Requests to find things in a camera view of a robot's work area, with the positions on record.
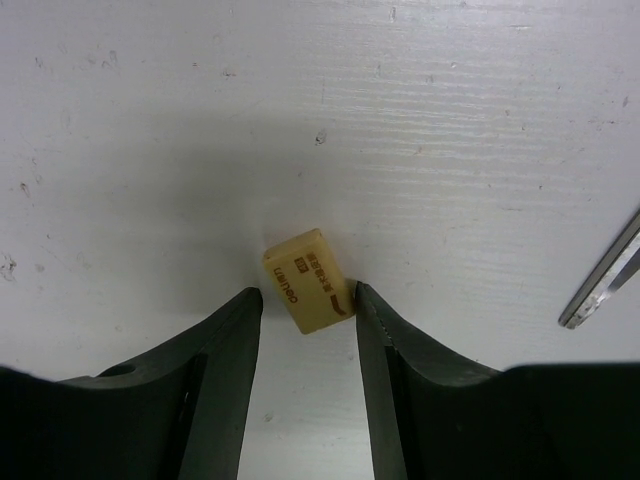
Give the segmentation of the black handled scissors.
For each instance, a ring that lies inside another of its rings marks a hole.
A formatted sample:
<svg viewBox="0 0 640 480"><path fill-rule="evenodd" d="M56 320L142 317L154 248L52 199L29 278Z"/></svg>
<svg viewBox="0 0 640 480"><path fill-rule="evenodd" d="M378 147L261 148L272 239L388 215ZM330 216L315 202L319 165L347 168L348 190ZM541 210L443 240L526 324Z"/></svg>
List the black handled scissors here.
<svg viewBox="0 0 640 480"><path fill-rule="evenodd" d="M567 329L582 325L639 271L639 211L598 261L558 319Z"/></svg>

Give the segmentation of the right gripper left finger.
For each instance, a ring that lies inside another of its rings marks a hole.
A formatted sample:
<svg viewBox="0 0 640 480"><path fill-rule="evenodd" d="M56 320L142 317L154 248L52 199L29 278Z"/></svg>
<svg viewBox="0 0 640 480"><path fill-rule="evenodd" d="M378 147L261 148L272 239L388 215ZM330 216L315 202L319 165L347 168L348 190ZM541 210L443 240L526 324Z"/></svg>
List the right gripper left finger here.
<svg viewBox="0 0 640 480"><path fill-rule="evenodd" d="M263 300L247 288L209 317L97 376L1 371L5 479L233 479Z"/></svg>

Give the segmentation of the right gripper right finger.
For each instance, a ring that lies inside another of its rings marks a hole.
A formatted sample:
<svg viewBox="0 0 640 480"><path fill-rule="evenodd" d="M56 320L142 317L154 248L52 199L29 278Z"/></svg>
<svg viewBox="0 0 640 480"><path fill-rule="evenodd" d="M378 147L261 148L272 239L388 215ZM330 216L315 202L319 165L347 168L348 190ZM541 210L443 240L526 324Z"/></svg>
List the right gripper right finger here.
<svg viewBox="0 0 640 480"><path fill-rule="evenodd" d="M378 479L635 479L639 367L498 371L356 288L356 330Z"/></svg>

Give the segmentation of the small yellow eraser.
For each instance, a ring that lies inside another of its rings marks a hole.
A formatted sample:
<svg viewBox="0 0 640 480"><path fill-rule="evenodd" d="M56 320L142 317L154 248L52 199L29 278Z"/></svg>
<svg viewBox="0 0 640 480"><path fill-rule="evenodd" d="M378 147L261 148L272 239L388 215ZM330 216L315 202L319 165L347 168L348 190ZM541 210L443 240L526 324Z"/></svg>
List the small yellow eraser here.
<svg viewBox="0 0 640 480"><path fill-rule="evenodd" d="M267 249L262 264L301 333L311 334L355 315L349 282L319 229Z"/></svg>

